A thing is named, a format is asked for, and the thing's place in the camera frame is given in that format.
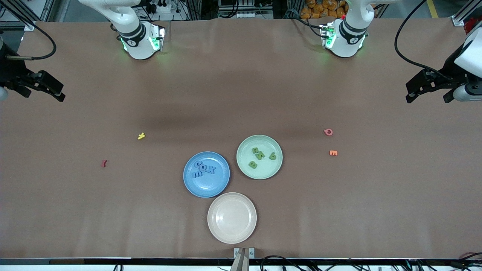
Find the pale green round plate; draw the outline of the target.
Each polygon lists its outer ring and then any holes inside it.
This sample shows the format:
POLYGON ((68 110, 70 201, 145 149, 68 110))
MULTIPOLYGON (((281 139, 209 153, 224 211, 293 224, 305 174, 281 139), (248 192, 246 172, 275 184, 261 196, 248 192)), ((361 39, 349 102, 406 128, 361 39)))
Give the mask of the pale green round plate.
POLYGON ((236 163, 239 169, 254 180, 266 180, 273 177, 281 169, 283 161, 284 156, 279 143, 263 134, 255 134, 244 139, 236 151, 236 163), (254 147, 262 151, 265 157, 258 160, 255 154, 252 153, 252 148, 254 147), (267 158, 272 152, 277 154, 275 161, 267 158), (255 161, 258 167, 256 169, 250 168, 250 161, 255 161))

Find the aluminium frame profile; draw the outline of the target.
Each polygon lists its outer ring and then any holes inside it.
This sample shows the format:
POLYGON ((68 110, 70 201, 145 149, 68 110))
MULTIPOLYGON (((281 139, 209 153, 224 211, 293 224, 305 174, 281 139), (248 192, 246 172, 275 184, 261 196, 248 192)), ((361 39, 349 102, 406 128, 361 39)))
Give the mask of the aluminium frame profile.
POLYGON ((25 0, 0 0, 0 30, 33 31, 37 20, 25 0))
POLYGON ((467 2, 450 17, 453 26, 464 26, 464 20, 481 6, 482 0, 467 0, 467 2))

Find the black white table edge rail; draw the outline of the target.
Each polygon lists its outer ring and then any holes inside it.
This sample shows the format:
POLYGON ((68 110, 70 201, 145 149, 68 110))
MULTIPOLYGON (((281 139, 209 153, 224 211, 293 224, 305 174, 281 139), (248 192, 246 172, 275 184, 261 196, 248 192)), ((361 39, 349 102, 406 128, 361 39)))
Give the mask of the black white table edge rail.
MULTIPOLYGON (((230 271, 232 258, 0 258, 0 271, 230 271)), ((250 259, 249 271, 482 271, 482 253, 462 259, 250 259)))

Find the blue round plate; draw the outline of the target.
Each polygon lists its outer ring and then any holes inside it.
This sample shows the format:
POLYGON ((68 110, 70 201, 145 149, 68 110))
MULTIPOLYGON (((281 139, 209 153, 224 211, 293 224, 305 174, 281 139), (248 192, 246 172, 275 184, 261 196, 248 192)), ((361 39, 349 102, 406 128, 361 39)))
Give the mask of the blue round plate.
POLYGON ((228 185, 230 180, 230 166, 227 160, 216 152, 205 151, 192 156, 183 170, 183 182, 193 195, 200 198, 211 198, 219 195, 228 185), (193 172, 200 171, 195 167, 197 161, 215 166, 215 174, 203 172, 203 176, 193 178, 193 172))

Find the white power strip with plugs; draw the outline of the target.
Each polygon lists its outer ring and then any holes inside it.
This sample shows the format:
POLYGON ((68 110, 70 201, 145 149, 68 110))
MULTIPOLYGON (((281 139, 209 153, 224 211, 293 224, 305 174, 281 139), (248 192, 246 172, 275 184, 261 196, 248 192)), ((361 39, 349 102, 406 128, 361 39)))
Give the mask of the white power strip with plugs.
POLYGON ((171 12, 171 4, 168 4, 166 0, 148 0, 146 10, 150 14, 166 14, 171 12))

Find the beige round plate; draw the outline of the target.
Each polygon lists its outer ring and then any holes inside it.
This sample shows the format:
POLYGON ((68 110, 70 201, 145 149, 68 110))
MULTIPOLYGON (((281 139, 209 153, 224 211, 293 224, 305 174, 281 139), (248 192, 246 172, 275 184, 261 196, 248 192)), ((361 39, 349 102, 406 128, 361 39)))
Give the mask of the beige round plate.
POLYGON ((220 242, 234 245, 253 234, 258 214, 253 202, 236 192, 218 196, 210 205, 207 224, 211 234, 220 242))

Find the red object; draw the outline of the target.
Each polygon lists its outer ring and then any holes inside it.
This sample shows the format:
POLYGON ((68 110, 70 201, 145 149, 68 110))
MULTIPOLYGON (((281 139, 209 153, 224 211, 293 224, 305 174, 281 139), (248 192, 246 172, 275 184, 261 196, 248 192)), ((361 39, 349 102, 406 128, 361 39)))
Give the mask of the red object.
POLYGON ((478 24, 482 22, 482 16, 480 17, 470 17, 467 21, 464 22, 464 30, 467 35, 477 27, 478 24))

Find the orange bags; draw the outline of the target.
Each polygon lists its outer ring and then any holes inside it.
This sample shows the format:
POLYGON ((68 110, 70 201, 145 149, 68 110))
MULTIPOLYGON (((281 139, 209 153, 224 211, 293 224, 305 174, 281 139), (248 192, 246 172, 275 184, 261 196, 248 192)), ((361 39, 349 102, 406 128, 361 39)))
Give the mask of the orange bags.
POLYGON ((303 20, 323 17, 343 18, 348 9, 346 0, 304 0, 299 16, 303 20))

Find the base connector box green light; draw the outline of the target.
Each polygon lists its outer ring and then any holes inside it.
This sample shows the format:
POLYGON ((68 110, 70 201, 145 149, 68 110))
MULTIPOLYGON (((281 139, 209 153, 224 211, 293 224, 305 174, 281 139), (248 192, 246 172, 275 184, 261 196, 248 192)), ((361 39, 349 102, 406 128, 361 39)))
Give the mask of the base connector box green light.
POLYGON ((151 42, 154 51, 161 51, 163 47, 163 40, 165 36, 165 28, 155 24, 150 25, 149 41, 151 42))
POLYGON ((322 46, 325 49, 331 49, 336 39, 335 23, 321 24, 319 27, 322 46))

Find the brown table cover sheet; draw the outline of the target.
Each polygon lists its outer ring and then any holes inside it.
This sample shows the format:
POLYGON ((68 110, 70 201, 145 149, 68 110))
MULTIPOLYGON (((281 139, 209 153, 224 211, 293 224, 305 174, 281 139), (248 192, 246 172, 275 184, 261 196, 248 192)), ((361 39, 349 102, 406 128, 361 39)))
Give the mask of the brown table cover sheet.
POLYGON ((207 225, 212 198, 183 183, 203 151, 228 161, 224 192, 255 204, 242 246, 258 257, 482 251, 482 102, 440 90, 408 104, 420 68, 393 48, 400 24, 373 21, 343 59, 291 20, 177 21, 138 61, 109 23, 42 23, 57 52, 27 66, 66 99, 0 102, 0 257, 231 257, 207 225), (266 180, 236 163, 255 134, 282 148, 266 180))

